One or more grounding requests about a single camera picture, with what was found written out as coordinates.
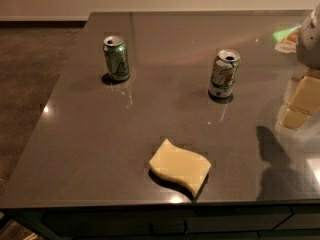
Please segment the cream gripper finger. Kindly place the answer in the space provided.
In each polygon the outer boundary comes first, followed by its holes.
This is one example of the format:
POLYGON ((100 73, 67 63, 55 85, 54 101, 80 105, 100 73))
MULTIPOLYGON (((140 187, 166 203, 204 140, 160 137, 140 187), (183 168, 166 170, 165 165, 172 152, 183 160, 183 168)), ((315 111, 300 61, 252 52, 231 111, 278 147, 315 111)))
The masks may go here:
POLYGON ((320 70, 309 69, 297 82, 281 123, 299 129, 320 109, 320 70))

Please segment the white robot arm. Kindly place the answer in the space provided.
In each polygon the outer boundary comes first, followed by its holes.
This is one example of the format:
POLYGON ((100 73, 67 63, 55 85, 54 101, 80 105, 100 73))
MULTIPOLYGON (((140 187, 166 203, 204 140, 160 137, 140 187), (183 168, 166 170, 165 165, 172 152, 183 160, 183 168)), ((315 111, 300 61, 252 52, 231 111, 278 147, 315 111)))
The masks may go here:
POLYGON ((302 23, 296 53, 308 71, 297 81, 281 118, 289 129, 299 129, 320 108, 320 5, 302 23))

